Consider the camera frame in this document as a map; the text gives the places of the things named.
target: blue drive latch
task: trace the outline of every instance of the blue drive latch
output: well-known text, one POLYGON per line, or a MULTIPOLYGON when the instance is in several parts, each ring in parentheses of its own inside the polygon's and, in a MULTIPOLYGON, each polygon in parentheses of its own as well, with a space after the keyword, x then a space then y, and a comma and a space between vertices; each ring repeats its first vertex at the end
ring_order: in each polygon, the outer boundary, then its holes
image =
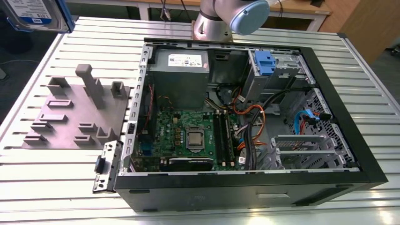
POLYGON ((0 8, 15 30, 74 31, 75 22, 66 0, 2 0, 0 8))
POLYGON ((255 51, 255 60, 262 76, 271 76, 276 68, 276 60, 270 51, 255 51))

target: ram slot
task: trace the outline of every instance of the ram slot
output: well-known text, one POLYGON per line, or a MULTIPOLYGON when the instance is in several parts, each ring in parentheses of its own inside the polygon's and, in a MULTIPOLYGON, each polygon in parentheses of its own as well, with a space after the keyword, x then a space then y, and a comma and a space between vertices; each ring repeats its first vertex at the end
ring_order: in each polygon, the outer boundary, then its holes
POLYGON ((220 115, 220 135, 222 135, 222 149, 223 149, 223 156, 224 156, 224 162, 223 166, 230 165, 231 163, 231 156, 230 156, 230 130, 227 125, 227 118, 226 114, 220 115))
POLYGON ((212 123, 214 123, 214 139, 215 139, 215 151, 218 153, 218 163, 219 165, 222 165, 226 160, 224 160, 223 147, 222 147, 219 112, 216 112, 212 116, 212 123))
POLYGON ((235 160, 234 160, 234 146, 232 146, 232 132, 231 132, 231 122, 230 122, 230 115, 228 112, 224 111, 224 121, 226 121, 226 128, 227 128, 227 140, 228 140, 228 148, 227 148, 227 164, 230 164, 231 166, 235 165, 235 160))

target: cpu socket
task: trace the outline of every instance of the cpu socket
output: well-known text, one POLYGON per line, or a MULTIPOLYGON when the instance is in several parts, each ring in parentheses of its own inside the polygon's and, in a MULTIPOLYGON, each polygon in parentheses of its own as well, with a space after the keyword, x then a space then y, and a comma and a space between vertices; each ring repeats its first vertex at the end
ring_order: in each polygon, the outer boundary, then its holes
POLYGON ((194 153, 204 149, 204 129, 187 128, 187 149, 194 153))

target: expansion slot bracket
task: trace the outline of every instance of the expansion slot bracket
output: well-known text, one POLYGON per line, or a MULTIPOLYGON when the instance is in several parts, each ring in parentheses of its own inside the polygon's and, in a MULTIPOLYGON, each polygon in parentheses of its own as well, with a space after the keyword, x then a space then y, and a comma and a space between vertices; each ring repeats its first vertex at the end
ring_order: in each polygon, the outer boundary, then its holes
POLYGON ((104 144, 103 153, 96 161, 96 179, 94 184, 94 194, 116 193, 114 184, 118 175, 120 163, 120 153, 123 150, 123 142, 112 141, 104 144))

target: slotted aluminum surface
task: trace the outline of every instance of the slotted aluminum surface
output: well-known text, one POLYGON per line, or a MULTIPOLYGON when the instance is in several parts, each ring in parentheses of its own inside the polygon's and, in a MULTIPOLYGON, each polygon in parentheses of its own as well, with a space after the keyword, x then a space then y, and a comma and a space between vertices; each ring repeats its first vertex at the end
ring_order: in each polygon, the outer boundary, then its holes
POLYGON ((75 225, 400 222, 399 106, 351 44, 336 34, 260 29, 234 38, 235 42, 314 48, 390 179, 370 191, 350 193, 315 207, 135 213, 118 194, 92 194, 102 150, 22 149, 50 94, 44 85, 51 77, 64 76, 70 83, 83 84, 74 71, 79 63, 90 63, 104 85, 116 80, 135 87, 144 37, 190 39, 191 24, 82 17, 74 33, 58 36, 0 127, 0 221, 42 224, 50 220, 75 225))

